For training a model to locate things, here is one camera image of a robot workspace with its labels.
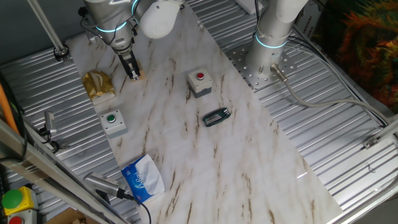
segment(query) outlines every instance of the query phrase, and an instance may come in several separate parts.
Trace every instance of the aluminum slatted floor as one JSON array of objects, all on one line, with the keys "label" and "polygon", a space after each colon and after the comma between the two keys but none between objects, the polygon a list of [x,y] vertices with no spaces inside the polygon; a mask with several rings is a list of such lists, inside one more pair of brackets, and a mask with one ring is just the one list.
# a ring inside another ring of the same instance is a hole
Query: aluminum slatted floor
[{"label": "aluminum slatted floor", "polygon": [[[241,52],[240,46],[253,41],[256,15],[247,14],[234,0],[192,0],[189,5],[227,55]],[[296,50],[287,52],[297,67],[289,83],[299,97],[312,103],[354,98],[319,59]],[[280,82],[254,92],[344,211],[397,177],[395,141],[364,149],[362,143],[380,127],[362,107],[345,103],[306,108]]]},{"label": "aluminum slatted floor", "polygon": [[[255,15],[248,15],[233,0],[192,0],[189,5],[224,52],[252,42]],[[298,70],[289,82],[298,96],[313,103],[354,96],[314,56],[289,51]],[[86,96],[73,63],[55,61],[47,50],[0,67],[36,127],[44,123],[44,110],[56,111],[59,133],[55,139],[69,143],[61,158],[80,177],[91,171],[123,180],[95,111]],[[385,142],[377,150],[365,150],[362,142],[380,130],[361,107],[338,104],[327,108],[306,108],[295,103],[279,82],[256,90],[262,104],[281,125],[285,134],[311,165],[343,210],[358,206],[394,178],[397,147]],[[369,171],[367,163],[376,170]],[[25,184],[8,173],[12,187]],[[45,220],[67,205],[36,188]],[[130,204],[112,199],[124,217],[136,218]]]}]

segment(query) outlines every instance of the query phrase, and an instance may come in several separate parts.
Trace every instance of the blue tissue pack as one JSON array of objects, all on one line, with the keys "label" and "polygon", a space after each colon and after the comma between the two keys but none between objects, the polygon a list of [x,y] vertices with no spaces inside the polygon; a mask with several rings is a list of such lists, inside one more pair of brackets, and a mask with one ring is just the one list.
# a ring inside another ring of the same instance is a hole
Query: blue tissue pack
[{"label": "blue tissue pack", "polygon": [[141,203],[150,202],[164,192],[162,177],[149,155],[145,155],[122,169],[132,195]]}]

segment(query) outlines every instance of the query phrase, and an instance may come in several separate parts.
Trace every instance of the red button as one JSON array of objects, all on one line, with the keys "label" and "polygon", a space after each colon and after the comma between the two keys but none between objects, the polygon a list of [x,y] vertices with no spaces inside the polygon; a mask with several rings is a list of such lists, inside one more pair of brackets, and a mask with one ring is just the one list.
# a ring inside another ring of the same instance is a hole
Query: red button
[{"label": "red button", "polygon": [[8,224],[22,224],[22,219],[20,217],[12,217]]},{"label": "red button", "polygon": [[203,73],[199,73],[199,74],[197,75],[197,78],[198,78],[199,80],[204,79],[204,77],[205,77],[205,75],[204,75]]}]

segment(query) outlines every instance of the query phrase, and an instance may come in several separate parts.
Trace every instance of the plastic wrapper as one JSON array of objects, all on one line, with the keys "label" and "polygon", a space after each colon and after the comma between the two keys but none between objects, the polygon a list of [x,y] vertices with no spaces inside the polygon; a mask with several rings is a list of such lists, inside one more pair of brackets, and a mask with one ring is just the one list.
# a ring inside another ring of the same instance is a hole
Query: plastic wrapper
[{"label": "plastic wrapper", "polygon": [[142,203],[147,203],[164,192],[162,176],[149,155],[127,165],[122,174],[130,186],[132,195]]},{"label": "plastic wrapper", "polygon": [[104,72],[92,71],[82,78],[83,86],[94,105],[115,97],[111,79]]}]

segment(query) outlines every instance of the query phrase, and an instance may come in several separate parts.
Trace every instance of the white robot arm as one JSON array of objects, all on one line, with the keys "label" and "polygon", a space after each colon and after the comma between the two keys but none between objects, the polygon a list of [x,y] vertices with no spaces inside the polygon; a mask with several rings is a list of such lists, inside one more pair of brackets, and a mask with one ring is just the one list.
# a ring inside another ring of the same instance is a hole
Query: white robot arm
[{"label": "white robot arm", "polygon": [[84,0],[81,26],[112,47],[130,79],[138,80],[140,69],[132,52],[131,20],[151,39],[166,36],[173,29],[184,0]]},{"label": "white robot arm", "polygon": [[[280,62],[284,44],[292,30],[295,18],[308,0],[269,0],[261,14],[254,35],[253,47],[246,56],[246,64],[253,72],[268,74],[271,65]],[[173,29],[178,11],[184,0],[84,0],[96,24],[90,32],[110,45],[131,79],[140,76],[139,67],[131,49],[134,43],[129,20],[134,19],[148,38],[165,37]]]}]

